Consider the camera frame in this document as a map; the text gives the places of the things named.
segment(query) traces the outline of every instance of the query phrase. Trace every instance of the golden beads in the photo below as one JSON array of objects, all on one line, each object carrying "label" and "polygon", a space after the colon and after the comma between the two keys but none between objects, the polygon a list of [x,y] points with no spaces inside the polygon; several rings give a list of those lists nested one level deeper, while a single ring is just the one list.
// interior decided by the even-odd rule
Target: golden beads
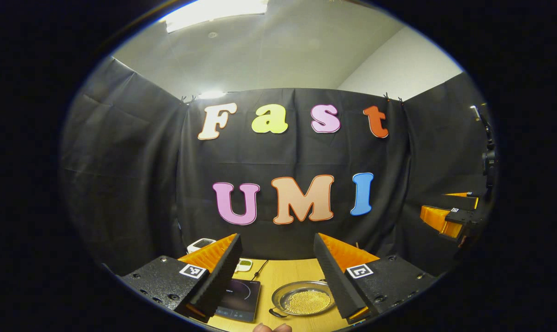
[{"label": "golden beads", "polygon": [[318,313],[330,305],[330,297],[324,292],[306,290],[291,295],[285,309],[296,315],[310,315]]}]

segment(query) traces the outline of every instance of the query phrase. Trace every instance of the white wall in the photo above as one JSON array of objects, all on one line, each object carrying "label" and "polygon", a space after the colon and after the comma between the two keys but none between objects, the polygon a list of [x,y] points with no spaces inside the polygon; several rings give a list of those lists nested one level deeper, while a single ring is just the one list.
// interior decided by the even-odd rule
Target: white wall
[{"label": "white wall", "polygon": [[407,100],[460,74],[462,68],[419,32],[404,27],[380,46],[339,90]]}]

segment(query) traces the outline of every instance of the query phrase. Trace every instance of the plate handle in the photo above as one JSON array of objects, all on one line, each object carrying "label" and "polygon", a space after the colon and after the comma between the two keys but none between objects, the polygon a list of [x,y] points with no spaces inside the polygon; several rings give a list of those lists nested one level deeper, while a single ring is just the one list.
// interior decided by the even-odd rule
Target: plate handle
[{"label": "plate handle", "polygon": [[270,315],[273,315],[273,316],[275,316],[275,317],[279,317],[279,319],[284,319],[285,317],[288,316],[288,315],[287,315],[287,316],[283,316],[283,315],[277,314],[277,313],[274,312],[273,309],[274,309],[274,308],[268,309],[268,312],[270,313]]}]

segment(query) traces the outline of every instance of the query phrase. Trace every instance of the white device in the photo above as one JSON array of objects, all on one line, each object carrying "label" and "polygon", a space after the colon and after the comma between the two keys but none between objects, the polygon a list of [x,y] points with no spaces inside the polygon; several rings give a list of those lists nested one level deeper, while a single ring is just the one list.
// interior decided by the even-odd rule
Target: white device
[{"label": "white device", "polygon": [[252,268],[253,264],[254,263],[249,259],[240,258],[240,262],[238,263],[238,265],[236,265],[236,270],[234,271],[234,273],[238,271],[243,273],[249,271]]},{"label": "white device", "polygon": [[195,252],[197,250],[199,250],[200,248],[203,248],[204,246],[207,246],[209,244],[212,244],[214,242],[217,242],[216,240],[211,240],[211,239],[198,239],[196,241],[194,241],[193,243],[190,244],[190,246],[188,246],[186,248],[186,250],[188,250],[188,254],[190,254],[191,252]]}]

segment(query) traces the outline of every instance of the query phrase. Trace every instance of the wooden table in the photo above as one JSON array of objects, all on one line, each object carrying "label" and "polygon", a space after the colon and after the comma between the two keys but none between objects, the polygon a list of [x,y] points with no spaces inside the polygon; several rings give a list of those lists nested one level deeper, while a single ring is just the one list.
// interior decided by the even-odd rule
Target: wooden table
[{"label": "wooden table", "polygon": [[[251,280],[254,273],[260,269],[265,260],[251,259],[254,263],[247,272],[234,273],[235,279]],[[315,316],[292,316],[284,319],[274,317],[268,309],[274,308],[272,303],[273,292],[290,282],[295,281],[319,281],[324,275],[317,259],[300,259],[294,261],[268,261],[260,275],[255,280],[260,281],[260,296],[256,309],[255,320],[252,323],[231,320],[226,317],[215,315],[209,319],[208,325],[231,332],[252,332],[259,323],[274,329],[286,323],[293,328],[293,332],[328,332],[348,326],[346,319],[340,318],[336,306],[323,314]]]}]

